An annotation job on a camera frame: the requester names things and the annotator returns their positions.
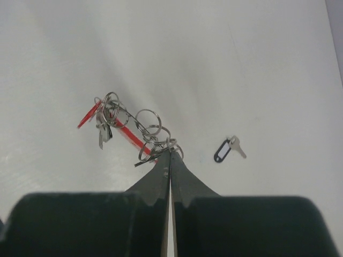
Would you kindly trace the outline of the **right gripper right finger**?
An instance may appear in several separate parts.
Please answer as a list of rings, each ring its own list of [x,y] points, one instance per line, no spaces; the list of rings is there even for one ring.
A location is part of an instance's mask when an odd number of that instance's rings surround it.
[[[312,201],[221,196],[170,155],[176,256],[338,256]]]

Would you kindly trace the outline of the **red handled key organizer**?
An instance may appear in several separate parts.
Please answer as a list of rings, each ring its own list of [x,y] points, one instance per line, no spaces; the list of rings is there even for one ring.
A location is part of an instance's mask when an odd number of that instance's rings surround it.
[[[183,149],[177,139],[172,137],[170,130],[162,125],[157,112],[151,109],[141,109],[133,115],[114,92],[105,95],[100,106],[103,119],[101,125],[119,130],[138,148],[138,162],[135,167],[145,163],[156,163],[164,152],[178,152],[181,158],[184,158]],[[156,122],[144,125],[138,119],[140,114],[144,113],[153,115]]]

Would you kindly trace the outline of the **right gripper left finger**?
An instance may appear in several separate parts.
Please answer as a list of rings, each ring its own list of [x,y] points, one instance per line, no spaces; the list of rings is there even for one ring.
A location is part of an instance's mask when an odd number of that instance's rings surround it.
[[[171,156],[124,192],[24,195],[1,228],[1,256],[166,256]]]

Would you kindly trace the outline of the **red tag key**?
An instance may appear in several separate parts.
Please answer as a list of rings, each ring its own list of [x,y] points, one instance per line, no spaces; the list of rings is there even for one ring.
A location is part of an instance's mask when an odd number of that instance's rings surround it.
[[[94,106],[87,112],[87,114],[81,119],[77,125],[77,129],[80,129],[87,121],[92,120],[97,112],[101,109],[103,101],[99,97],[94,98]]]

